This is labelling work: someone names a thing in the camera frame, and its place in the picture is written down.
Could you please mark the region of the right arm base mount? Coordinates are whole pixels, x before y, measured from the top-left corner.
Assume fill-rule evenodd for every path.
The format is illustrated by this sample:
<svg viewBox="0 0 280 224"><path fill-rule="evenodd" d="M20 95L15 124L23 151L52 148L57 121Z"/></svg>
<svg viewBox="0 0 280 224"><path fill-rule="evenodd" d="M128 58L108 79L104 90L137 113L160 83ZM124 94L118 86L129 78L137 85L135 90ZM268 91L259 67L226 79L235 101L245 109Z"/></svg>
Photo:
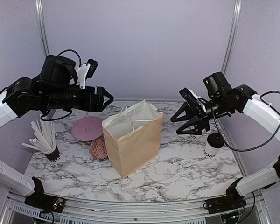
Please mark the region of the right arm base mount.
<svg viewBox="0 0 280 224"><path fill-rule="evenodd" d="M209 214L216 214L238 208L244 208L246 205L246 200L243 197L233 200L227 196L222 196L207 199L204 202L203 207L208 211Z"/></svg>

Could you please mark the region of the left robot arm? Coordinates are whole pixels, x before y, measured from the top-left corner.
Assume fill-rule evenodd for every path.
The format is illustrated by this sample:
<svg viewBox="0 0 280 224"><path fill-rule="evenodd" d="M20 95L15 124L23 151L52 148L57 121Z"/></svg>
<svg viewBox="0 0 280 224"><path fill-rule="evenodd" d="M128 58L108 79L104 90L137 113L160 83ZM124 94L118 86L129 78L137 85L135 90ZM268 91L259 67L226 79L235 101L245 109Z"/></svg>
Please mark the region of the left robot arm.
<svg viewBox="0 0 280 224"><path fill-rule="evenodd" d="M38 76L19 78L1 90L0 129L29 111L40 111L42 120L57 109L69 115L73 109L102 112L114 97L104 87L85 84L97 66L93 59L76 63L61 54L48 55Z"/></svg>

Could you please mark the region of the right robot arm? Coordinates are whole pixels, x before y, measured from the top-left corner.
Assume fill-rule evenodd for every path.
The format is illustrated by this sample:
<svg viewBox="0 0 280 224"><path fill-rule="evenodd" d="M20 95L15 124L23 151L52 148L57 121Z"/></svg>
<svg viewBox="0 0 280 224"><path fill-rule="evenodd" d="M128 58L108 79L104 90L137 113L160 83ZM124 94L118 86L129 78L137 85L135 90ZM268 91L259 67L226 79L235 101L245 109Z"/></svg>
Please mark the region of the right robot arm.
<svg viewBox="0 0 280 224"><path fill-rule="evenodd" d="M203 83L209 99L199 97L192 89L183 88L179 91L185 102L170 119L171 122L184 122L176 130L178 135L201 135L203 130L210 129L209 120L212 119L217 123L218 118L238 112L248 117L250 123L258 126L258 130L264 136L252 134L252 137L263 142L243 149L228 145L230 150L239 153L250 152L264 147L270 141L276 141L280 145L280 112L264 100L264 96L280 95L280 91L268 91L260 95L246 84L231 87L222 72L209 75ZM280 182L280 155L265 168L229 186L226 195L222 198L222 205L226 209L232 209L245 195L268 188L278 182Z"/></svg>

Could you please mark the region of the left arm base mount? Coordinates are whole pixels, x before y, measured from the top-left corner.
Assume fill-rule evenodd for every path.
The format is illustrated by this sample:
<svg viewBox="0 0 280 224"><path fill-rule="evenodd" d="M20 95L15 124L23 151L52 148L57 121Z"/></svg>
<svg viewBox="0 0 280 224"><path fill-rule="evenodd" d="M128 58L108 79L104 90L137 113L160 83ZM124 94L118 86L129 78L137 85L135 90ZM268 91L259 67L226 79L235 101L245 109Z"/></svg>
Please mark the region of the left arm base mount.
<svg viewBox="0 0 280 224"><path fill-rule="evenodd" d="M30 195L25 198L24 203L26 205L43 209L46 211L52 211L57 213L62 213L65 206L65 199L57 196L50 195Z"/></svg>

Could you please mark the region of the brown paper bag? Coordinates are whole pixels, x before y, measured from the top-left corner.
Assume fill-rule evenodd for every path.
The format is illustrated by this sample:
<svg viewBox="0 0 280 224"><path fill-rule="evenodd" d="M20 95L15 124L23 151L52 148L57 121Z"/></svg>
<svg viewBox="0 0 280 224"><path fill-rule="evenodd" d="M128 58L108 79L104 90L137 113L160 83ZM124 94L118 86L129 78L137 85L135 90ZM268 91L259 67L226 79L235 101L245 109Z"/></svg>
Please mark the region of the brown paper bag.
<svg viewBox="0 0 280 224"><path fill-rule="evenodd" d="M164 113L142 100L102 121L109 161L125 178L158 155Z"/></svg>

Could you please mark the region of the white paper cup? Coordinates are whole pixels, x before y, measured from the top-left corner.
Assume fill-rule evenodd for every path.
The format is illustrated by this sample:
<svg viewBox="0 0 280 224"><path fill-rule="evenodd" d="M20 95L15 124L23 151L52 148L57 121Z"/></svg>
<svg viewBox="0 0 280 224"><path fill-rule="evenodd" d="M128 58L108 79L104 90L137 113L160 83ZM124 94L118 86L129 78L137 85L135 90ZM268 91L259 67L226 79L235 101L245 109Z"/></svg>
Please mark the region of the white paper cup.
<svg viewBox="0 0 280 224"><path fill-rule="evenodd" d="M198 139L200 138L199 135L190 134L189 136L190 136L190 138L193 139L193 140L198 140Z"/></svg>
<svg viewBox="0 0 280 224"><path fill-rule="evenodd" d="M216 156L216 154L219 152L219 150L220 150L220 148L215 148L207 142L203 153L206 157L213 158Z"/></svg>

